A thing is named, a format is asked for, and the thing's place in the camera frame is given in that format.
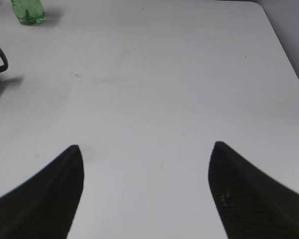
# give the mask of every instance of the table surface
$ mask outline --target table surface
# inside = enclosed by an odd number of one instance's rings
[[[0,195],[71,144],[85,186],[69,239],[225,239],[215,141],[299,192],[299,81],[255,3],[0,3]]]

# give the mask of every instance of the black carbon fiber part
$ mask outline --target black carbon fiber part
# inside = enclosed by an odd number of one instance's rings
[[[223,142],[215,143],[208,179],[229,239],[299,239],[299,194]]]
[[[65,239],[83,190],[80,149],[72,145],[0,198],[0,239]]]

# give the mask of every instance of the gray wall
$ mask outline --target gray wall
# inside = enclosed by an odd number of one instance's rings
[[[299,78],[299,0],[258,0]]]

